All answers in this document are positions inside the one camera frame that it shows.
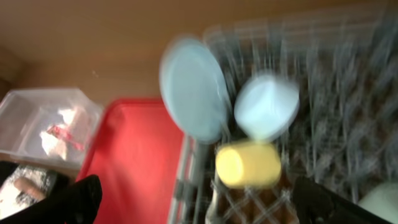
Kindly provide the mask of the red snack wrapper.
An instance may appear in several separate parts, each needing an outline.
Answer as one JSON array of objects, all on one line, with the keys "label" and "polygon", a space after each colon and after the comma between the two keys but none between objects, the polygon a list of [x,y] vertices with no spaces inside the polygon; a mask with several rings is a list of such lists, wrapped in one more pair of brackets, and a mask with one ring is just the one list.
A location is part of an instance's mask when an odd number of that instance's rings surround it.
[{"label": "red snack wrapper", "polygon": [[75,138],[70,134],[69,130],[62,128],[60,126],[51,126],[46,130],[46,133],[53,135],[57,139],[61,139],[69,144],[71,144],[76,150],[83,151],[84,145],[77,142]]}]

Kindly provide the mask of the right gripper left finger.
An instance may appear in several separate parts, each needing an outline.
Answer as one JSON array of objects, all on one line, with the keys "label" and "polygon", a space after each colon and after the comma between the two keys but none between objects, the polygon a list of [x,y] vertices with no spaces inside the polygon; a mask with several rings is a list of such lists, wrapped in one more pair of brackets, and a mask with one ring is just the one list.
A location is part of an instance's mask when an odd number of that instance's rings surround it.
[{"label": "right gripper left finger", "polygon": [[62,191],[1,220],[3,224],[92,224],[103,191],[97,175],[89,175]]}]

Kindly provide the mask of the yellow plastic cup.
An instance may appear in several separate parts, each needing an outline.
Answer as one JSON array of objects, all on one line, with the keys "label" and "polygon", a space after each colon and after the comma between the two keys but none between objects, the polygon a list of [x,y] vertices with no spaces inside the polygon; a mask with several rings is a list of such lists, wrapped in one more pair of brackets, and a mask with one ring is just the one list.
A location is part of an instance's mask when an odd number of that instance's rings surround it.
[{"label": "yellow plastic cup", "polygon": [[216,173],[232,189],[245,187],[268,189],[278,183],[282,163],[271,143],[243,141],[225,144],[216,154]]}]

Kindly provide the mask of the light blue shallow bowl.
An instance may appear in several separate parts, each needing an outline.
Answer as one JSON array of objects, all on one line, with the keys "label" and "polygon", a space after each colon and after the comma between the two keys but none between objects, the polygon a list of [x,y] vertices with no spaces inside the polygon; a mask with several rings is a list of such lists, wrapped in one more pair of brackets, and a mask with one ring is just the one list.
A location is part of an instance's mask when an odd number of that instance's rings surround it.
[{"label": "light blue shallow bowl", "polygon": [[273,141],[292,124],[299,106],[295,82],[273,72],[259,72],[238,93],[234,118],[249,138]]}]

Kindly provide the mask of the green bowl with food scraps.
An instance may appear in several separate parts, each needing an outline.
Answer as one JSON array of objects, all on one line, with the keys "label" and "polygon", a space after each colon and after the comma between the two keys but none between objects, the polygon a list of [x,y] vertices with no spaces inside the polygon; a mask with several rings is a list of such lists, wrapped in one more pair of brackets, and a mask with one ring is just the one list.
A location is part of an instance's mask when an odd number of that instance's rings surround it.
[{"label": "green bowl with food scraps", "polygon": [[397,182],[386,182],[370,191],[358,205],[386,221],[397,224],[397,197]]}]

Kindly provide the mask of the brown food stick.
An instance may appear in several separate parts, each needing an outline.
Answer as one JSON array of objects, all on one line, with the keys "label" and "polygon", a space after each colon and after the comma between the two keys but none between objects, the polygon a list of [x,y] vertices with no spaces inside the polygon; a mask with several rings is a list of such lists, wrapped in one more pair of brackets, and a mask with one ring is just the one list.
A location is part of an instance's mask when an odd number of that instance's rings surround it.
[{"label": "brown food stick", "polygon": [[26,177],[16,179],[14,187],[35,200],[41,201],[46,198],[46,194],[32,180]]}]

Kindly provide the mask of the light blue plate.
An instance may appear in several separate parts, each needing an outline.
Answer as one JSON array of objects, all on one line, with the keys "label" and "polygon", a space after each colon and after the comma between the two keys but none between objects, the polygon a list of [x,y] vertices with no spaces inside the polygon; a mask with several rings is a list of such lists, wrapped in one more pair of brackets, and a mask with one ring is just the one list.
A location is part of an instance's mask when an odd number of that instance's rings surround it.
[{"label": "light blue plate", "polygon": [[173,41],[159,68],[160,92],[174,123],[197,141],[219,140],[229,113],[229,95],[221,67],[203,42]]}]

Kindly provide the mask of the white paper napkin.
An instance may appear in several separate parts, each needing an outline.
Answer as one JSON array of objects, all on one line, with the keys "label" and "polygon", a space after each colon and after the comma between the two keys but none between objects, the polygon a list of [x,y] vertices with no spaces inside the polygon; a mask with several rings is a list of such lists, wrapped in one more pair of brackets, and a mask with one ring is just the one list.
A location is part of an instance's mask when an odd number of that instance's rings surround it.
[{"label": "white paper napkin", "polygon": [[65,161],[67,159],[67,145],[64,140],[56,138],[54,135],[42,131],[40,133],[41,145],[49,157],[54,157]]}]

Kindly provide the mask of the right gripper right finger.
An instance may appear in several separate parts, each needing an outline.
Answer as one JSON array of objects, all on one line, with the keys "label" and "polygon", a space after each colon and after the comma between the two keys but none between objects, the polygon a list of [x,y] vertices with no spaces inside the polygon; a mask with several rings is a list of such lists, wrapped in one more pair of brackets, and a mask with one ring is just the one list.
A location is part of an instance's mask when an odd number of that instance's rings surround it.
[{"label": "right gripper right finger", "polygon": [[292,202],[300,224],[391,224],[304,176],[295,180]]}]

